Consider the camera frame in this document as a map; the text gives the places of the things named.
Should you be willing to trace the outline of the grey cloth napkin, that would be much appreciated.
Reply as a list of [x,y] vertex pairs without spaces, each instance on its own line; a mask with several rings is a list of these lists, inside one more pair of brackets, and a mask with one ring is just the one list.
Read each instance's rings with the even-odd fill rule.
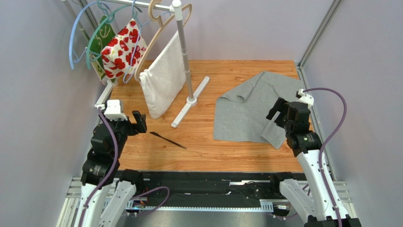
[[298,79],[268,71],[241,83],[217,99],[213,138],[269,143],[279,149],[286,139],[285,130],[266,116],[279,97],[296,101],[302,87]]

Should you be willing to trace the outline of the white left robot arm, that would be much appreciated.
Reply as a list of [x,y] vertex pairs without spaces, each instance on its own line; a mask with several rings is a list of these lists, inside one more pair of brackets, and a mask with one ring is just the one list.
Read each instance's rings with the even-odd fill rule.
[[130,136],[146,133],[146,115],[132,112],[128,116],[109,120],[102,111],[93,130],[91,149],[82,167],[81,193],[76,227],[114,227],[129,200],[144,190],[144,176],[137,170],[125,169],[117,181],[119,158]]

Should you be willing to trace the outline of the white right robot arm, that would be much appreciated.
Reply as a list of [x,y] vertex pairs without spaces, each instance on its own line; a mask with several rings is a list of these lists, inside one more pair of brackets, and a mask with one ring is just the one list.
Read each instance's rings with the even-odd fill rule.
[[266,118],[285,130],[287,145],[303,168],[311,194],[288,172],[278,173],[272,185],[291,203],[306,227],[360,227],[360,220],[350,216],[337,193],[320,150],[322,142],[310,130],[309,117],[308,103],[280,97]]

